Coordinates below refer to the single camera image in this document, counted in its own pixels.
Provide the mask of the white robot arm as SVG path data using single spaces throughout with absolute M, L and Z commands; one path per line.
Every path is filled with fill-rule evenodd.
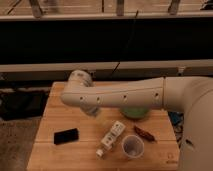
M 75 70 L 61 100 L 92 115 L 99 107 L 144 107 L 184 114 L 178 171 L 213 171 L 213 78 L 160 77 L 96 86 Z

